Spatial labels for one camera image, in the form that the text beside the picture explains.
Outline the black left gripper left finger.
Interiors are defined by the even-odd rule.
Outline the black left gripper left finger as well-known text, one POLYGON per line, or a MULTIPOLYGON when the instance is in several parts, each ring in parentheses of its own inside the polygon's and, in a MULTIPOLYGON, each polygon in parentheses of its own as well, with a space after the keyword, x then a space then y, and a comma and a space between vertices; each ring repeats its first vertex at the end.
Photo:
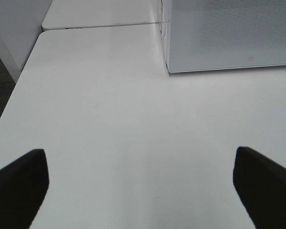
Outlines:
POLYGON ((0 169, 0 229, 28 229, 49 188, 43 149, 34 149, 0 169))

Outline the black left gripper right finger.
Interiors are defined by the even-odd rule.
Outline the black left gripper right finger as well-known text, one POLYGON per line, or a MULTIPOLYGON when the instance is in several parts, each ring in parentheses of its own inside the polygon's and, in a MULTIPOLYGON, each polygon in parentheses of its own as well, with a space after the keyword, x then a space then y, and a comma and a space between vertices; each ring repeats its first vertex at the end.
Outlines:
POLYGON ((246 146, 236 150, 233 185, 257 229, 286 229, 286 168, 246 146))

